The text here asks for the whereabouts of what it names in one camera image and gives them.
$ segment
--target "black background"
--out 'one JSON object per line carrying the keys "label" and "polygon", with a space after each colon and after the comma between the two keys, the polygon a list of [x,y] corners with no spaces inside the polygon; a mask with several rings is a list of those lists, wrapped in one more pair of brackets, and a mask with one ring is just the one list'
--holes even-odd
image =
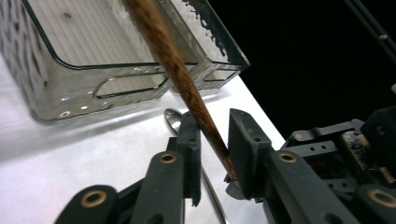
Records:
{"label": "black background", "polygon": [[240,77],[284,138],[395,105],[395,63],[344,1],[208,1],[250,61]]}

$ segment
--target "transparent container wall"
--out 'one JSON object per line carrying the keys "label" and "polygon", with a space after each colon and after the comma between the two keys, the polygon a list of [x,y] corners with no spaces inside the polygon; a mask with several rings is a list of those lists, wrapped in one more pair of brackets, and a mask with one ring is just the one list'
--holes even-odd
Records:
{"label": "transparent container wall", "polygon": [[159,2],[198,59],[191,69],[198,90],[219,89],[250,66],[206,0]]}
{"label": "transparent container wall", "polygon": [[[198,59],[163,15],[192,69]],[[121,0],[3,0],[0,17],[0,50],[37,119],[153,100],[172,87]]]}

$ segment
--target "metal spoon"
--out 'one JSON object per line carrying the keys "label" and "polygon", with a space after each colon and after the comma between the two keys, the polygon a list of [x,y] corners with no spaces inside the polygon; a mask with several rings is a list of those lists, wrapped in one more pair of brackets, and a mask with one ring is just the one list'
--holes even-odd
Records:
{"label": "metal spoon", "polygon": [[[182,114],[174,108],[165,109],[164,114],[165,114],[165,118],[166,118],[166,121],[168,122],[168,124],[172,127],[172,129],[176,133],[178,133],[180,124],[181,124]],[[215,208],[216,208],[216,211],[218,212],[221,223],[229,224],[229,222],[227,221],[227,217],[225,216],[224,209],[222,208],[221,203],[219,201],[218,195],[216,194],[215,190],[213,189],[212,184],[210,183],[209,178],[207,177],[204,166],[201,166],[201,173],[202,173],[202,179],[204,181],[204,184],[207,188],[207,191],[209,192],[210,200],[215,205]]]}

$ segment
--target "white table surface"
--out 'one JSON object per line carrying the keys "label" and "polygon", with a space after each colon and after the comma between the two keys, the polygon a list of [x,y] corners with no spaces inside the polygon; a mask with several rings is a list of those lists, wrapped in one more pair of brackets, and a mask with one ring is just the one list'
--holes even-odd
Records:
{"label": "white table surface", "polygon": [[[165,108],[187,111],[180,96],[169,91],[158,100],[44,124],[31,117],[2,56],[0,97],[1,224],[53,223],[82,189],[101,184],[120,191],[132,185],[175,136],[165,122]],[[236,108],[253,116],[274,149],[283,145],[283,137],[240,77],[203,98],[225,143],[229,111]],[[225,192],[225,170],[203,135],[201,139],[202,163],[229,223],[267,223],[261,203],[237,201]],[[198,207],[186,200],[187,224],[219,223],[204,185],[202,190]]]}

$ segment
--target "wooden stick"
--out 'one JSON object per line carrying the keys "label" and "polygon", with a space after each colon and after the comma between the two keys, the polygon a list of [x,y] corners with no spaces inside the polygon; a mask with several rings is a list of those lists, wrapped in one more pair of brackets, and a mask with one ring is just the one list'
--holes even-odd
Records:
{"label": "wooden stick", "polygon": [[212,146],[219,157],[227,174],[231,180],[236,180],[236,173],[230,161],[229,151],[224,145],[219,131],[192,81],[176,43],[163,21],[163,16],[158,6],[154,0],[125,0],[125,5],[131,10],[136,24],[143,32],[151,49],[159,57],[160,63],[167,71],[210,146]]}

